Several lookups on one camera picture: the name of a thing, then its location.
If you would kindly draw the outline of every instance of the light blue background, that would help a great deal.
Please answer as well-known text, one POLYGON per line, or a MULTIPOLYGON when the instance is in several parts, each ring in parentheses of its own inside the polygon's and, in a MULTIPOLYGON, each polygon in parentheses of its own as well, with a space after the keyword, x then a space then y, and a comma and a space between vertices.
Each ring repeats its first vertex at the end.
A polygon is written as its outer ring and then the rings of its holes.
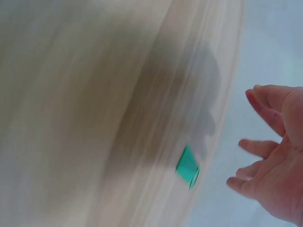
POLYGON ((255 84, 303 86, 303 1, 248 0, 241 60, 230 108, 212 166, 188 227, 290 227, 255 201, 232 192, 225 181, 257 159, 238 148, 243 137, 280 138, 245 97, 255 84))

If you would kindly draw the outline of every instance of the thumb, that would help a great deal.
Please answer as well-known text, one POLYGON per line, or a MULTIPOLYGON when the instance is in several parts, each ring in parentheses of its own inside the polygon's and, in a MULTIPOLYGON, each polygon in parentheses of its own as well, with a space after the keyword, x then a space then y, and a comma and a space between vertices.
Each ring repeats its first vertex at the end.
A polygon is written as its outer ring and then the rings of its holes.
POLYGON ((296 148, 303 149, 303 87, 296 87, 282 106, 286 133, 296 148))

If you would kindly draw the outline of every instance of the palm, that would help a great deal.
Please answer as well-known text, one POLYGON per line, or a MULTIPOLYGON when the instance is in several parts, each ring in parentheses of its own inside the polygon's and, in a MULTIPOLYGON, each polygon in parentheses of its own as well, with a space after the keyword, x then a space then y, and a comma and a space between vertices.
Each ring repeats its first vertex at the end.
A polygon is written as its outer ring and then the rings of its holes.
POLYGON ((273 216, 302 225, 303 91, 301 88, 257 87, 247 91, 257 113, 283 137, 273 141, 241 140, 239 145, 263 160, 237 171, 227 184, 256 199, 273 216))

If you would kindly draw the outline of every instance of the hand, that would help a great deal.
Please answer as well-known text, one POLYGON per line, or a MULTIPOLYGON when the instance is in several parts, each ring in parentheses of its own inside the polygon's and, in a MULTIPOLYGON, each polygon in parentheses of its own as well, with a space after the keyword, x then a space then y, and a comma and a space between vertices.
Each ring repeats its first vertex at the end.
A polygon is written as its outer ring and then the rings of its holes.
POLYGON ((240 147, 262 160, 238 169, 227 184, 276 218, 303 226, 303 87, 256 85, 246 96, 283 139, 241 140, 240 147))

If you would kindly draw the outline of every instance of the green object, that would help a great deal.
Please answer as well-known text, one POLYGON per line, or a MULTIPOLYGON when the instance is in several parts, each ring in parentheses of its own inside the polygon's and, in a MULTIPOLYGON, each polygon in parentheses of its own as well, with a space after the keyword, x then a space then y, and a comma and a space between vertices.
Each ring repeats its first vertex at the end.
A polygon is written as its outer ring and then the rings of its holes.
POLYGON ((183 151, 176 172, 189 184, 189 188, 194 187, 200 174, 200 167, 189 145, 186 145, 183 151))

